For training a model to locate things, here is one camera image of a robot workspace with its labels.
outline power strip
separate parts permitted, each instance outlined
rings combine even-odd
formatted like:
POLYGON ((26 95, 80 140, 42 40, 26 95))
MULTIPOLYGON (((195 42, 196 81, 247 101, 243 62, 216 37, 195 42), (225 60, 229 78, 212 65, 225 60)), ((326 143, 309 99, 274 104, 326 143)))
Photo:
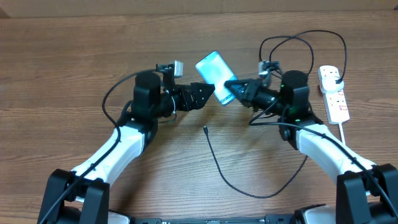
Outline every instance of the power strip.
MULTIPOLYGON (((335 78, 338 75, 338 69, 333 66, 322 66, 318 70, 318 77, 320 82, 320 88, 327 85, 335 85, 335 78)), ((323 93, 323 102, 325 103, 326 114, 328 116, 329 124, 338 124, 341 134, 341 142, 345 145, 345 138, 343 134, 343 124, 345 121, 349 120, 349 113, 346 98, 343 90, 327 91, 323 93)))

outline smartphone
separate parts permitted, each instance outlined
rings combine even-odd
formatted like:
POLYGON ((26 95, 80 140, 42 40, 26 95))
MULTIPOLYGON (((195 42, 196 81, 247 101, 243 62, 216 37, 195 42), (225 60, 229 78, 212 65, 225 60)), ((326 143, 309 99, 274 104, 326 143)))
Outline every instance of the smartphone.
POLYGON ((206 83, 215 85, 214 94, 223 106, 235 99, 235 96, 225 88, 224 82, 237 80, 238 78, 217 51, 213 51, 207 55, 195 65, 195 68, 203 79, 205 79, 206 83))

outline wooden table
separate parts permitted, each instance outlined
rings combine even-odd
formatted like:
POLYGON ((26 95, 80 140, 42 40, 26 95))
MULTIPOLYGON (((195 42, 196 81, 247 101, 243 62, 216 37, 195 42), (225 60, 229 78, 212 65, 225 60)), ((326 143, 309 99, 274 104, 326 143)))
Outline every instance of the wooden table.
MULTIPOLYGON (((239 78, 256 78, 260 42, 273 35, 328 29, 348 46, 345 78, 351 119, 349 147, 378 163, 398 166, 398 13, 293 12, 196 16, 114 16, 0 20, 0 223, 35 223, 47 178, 90 157, 110 136, 101 101, 123 75, 181 60, 179 84, 202 82, 194 65, 218 50, 239 78)), ((343 46, 329 34, 303 36, 315 51, 310 101, 326 121, 317 69, 343 68, 343 46)), ((277 41, 264 46, 266 58, 277 41)), ((274 55, 284 71, 307 71, 310 52, 291 41, 274 55)), ((134 80, 108 101, 117 117, 134 80)), ((221 179, 203 134, 226 178, 256 195, 278 190, 304 155, 282 142, 277 127, 250 127, 252 111, 214 96, 200 111, 178 113, 111 188, 110 208, 136 217, 253 217, 335 203, 335 186, 309 159, 278 196, 259 200, 221 179)), ((336 126, 330 126, 338 135, 336 126)))

